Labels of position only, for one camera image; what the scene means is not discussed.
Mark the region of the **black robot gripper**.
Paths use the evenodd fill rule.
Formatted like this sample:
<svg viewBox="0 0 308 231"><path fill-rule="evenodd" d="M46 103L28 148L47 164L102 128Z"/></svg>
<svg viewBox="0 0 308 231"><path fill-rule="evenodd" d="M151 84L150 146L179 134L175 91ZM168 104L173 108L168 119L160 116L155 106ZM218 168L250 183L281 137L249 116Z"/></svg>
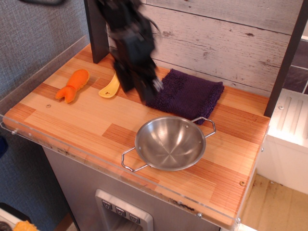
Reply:
<svg viewBox="0 0 308 231"><path fill-rule="evenodd" d="M155 49L150 21L137 21L125 24L108 21L108 32L115 42L112 52L114 69L124 92L134 88L132 76L137 75L136 90L143 103L153 100L164 89L162 81L156 76L151 53Z"/></svg>

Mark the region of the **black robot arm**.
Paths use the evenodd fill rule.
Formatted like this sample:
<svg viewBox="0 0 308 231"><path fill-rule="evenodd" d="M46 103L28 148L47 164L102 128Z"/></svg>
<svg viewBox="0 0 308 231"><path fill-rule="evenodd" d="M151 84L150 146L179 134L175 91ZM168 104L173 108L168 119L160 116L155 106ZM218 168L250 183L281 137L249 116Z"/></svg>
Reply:
<svg viewBox="0 0 308 231"><path fill-rule="evenodd" d="M151 58L154 22L140 13L139 0L99 0L97 5L116 45L112 56L123 91L136 89L143 103L153 100L164 88Z"/></svg>

